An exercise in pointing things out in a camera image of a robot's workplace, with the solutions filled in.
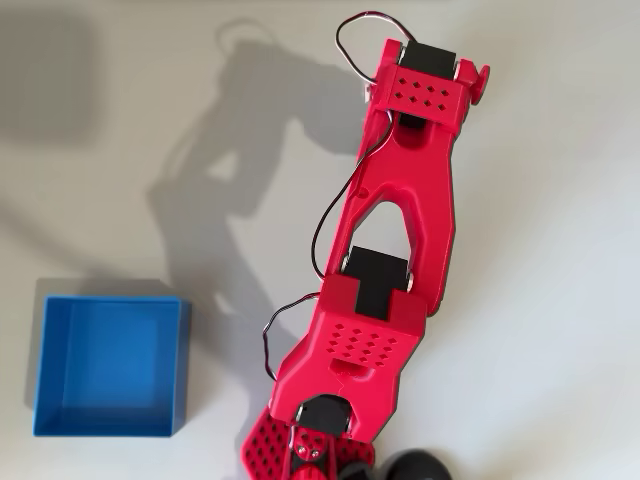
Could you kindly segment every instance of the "robotic arm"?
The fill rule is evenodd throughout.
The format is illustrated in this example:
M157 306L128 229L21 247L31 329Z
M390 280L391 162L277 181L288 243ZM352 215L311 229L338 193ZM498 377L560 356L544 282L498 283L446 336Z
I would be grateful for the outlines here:
M489 67L478 72L455 53L418 43L384 14L364 12L343 25L366 16L394 22L408 42L387 40L369 78L336 36L369 83L369 107L324 273L314 258L323 284L309 329L283 359L243 446L254 480L370 478L371 442L396 409L400 373L444 291L455 230L451 150ZM403 212L408 261L349 250L354 230L383 201Z

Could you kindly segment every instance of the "gray surface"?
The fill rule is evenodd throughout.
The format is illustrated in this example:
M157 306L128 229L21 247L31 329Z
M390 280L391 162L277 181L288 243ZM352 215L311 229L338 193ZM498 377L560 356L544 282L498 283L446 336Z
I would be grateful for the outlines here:
M332 36L363 8L492 66L454 150L445 299L380 461L640 476L635 2L43 0L0 2L0 478L243 478L260 329L317 288L310 236L353 165L361 85ZM368 71L394 33L375 27L345 32ZM356 243L406 253L398 211L374 214ZM185 428L32 438L42 295L168 291L198 310ZM276 358L310 309L276 324Z

